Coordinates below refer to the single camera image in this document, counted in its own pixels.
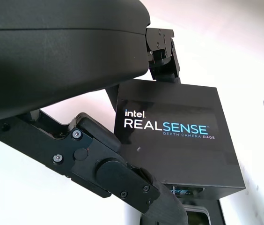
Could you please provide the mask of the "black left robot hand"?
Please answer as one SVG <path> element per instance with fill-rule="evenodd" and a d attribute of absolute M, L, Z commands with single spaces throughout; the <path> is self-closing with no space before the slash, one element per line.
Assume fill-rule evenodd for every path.
<path fill-rule="evenodd" d="M 172 30 L 150 28 L 138 0 L 0 0 L 0 141 L 163 225 L 185 225 L 182 203 L 86 113 L 63 125 L 43 107 L 97 90 L 113 105 L 120 83 L 151 71 L 180 83 Z"/>

